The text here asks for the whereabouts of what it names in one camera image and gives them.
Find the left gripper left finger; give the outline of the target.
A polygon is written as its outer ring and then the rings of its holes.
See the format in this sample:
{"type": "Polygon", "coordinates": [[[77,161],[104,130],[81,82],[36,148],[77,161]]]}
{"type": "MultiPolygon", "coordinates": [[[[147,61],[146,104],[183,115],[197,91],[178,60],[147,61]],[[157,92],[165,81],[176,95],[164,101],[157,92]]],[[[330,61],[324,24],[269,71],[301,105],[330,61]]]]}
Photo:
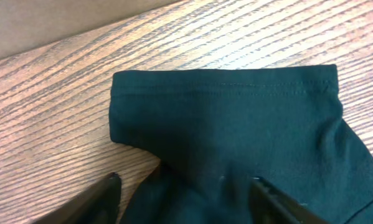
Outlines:
{"type": "Polygon", "coordinates": [[[112,172],[34,224],[115,224],[120,201],[121,177],[112,172]]]}

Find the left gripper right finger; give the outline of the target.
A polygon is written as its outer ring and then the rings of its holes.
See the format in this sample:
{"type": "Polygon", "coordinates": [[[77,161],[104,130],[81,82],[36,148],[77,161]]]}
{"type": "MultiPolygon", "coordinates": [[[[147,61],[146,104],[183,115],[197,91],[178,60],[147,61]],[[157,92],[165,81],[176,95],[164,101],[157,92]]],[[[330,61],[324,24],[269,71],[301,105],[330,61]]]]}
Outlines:
{"type": "Polygon", "coordinates": [[[250,211],[257,224],[327,224],[262,177],[252,179],[250,211]]]}

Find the black t-shirt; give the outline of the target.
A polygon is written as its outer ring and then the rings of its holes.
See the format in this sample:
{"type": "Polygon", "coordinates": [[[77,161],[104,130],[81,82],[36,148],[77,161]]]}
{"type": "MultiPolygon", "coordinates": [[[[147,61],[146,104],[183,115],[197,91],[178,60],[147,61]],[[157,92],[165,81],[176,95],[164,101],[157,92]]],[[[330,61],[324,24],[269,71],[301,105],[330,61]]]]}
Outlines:
{"type": "Polygon", "coordinates": [[[160,158],[122,223],[251,223],[263,177],[329,223],[373,223],[373,157],[335,65],[115,73],[113,142],[160,158]]]}

